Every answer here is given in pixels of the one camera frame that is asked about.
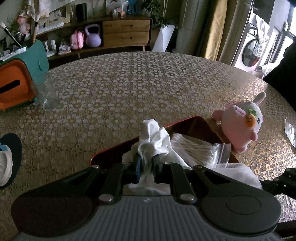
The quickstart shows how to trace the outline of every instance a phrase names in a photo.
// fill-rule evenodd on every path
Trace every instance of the purple kettlebell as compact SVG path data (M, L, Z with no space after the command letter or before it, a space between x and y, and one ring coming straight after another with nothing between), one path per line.
M91 27L97 27L98 28L98 32L97 33L94 33L94 34L90 34L88 29L91 28ZM99 35L99 32L101 30L101 27L100 25L98 24L90 24L88 26L85 27L85 33L87 35L86 37L86 40L85 40L85 44L91 48L94 48L94 47L98 47L101 45L101 38L100 38L100 35Z

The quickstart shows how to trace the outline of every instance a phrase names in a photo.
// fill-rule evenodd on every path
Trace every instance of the yellow curtain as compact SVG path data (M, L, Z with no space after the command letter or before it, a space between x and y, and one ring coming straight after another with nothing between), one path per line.
M196 56L216 60L222 39L227 11L227 0L212 0L209 17Z

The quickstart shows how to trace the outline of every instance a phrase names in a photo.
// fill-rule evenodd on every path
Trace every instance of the table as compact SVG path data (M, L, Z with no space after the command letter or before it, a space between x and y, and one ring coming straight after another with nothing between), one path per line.
M189 55L129 52L78 60L50 74L57 109L45 112L34 103L0 112L0 136L14 132L23 144L19 173L0 190L0 240L17 233L10 207L20 194L86 168L94 153L138 136L140 123L151 118L165 125L200 115L219 130L210 118L213 110L265 91L258 141L235 156L260 179L296 168L283 132L286 117L296 126L295 111L264 81L232 66ZM278 199L281 221L296 219L296 202Z

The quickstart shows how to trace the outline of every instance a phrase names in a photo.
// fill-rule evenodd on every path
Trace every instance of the tray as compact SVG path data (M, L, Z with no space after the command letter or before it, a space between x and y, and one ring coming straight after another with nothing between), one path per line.
M213 131L206 120L200 116L192 116L186 119L165 126L170 137L174 132L190 137L198 138L212 144L224 143L223 140ZM109 169L114 163L122 161L122 155L128 152L132 145L139 141L139 137L123 142L117 146L103 150L93 155L90 166L99 165L102 169ZM229 163L239 163L231 153Z

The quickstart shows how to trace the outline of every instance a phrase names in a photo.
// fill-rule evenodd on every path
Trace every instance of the kettlebell handle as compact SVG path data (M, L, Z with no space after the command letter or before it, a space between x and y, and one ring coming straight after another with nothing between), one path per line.
M96 23L94 23L94 24L90 24L90 25L88 25L88 26L85 27L84 31L85 31L85 33L86 33L87 36L90 35L88 29L91 28L91 27L97 27L98 28L98 33L100 33L101 26L98 25L98 24L96 24Z

